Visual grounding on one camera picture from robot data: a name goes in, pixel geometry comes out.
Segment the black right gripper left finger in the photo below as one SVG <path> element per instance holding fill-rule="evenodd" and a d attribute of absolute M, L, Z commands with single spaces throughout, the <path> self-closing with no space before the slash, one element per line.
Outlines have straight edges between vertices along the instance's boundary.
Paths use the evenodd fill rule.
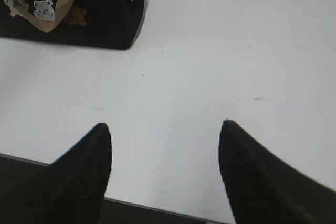
<path fill-rule="evenodd" d="M 111 173 L 105 123 L 64 155 L 1 194 L 1 223 L 96 223 Z"/>

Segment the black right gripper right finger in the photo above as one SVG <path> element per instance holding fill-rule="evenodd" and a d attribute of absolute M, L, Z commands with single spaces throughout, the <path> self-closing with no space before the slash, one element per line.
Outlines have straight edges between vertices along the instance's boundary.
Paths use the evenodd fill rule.
<path fill-rule="evenodd" d="M 335 191 L 279 159 L 235 121 L 223 122 L 218 163 L 236 223 L 335 223 Z"/>

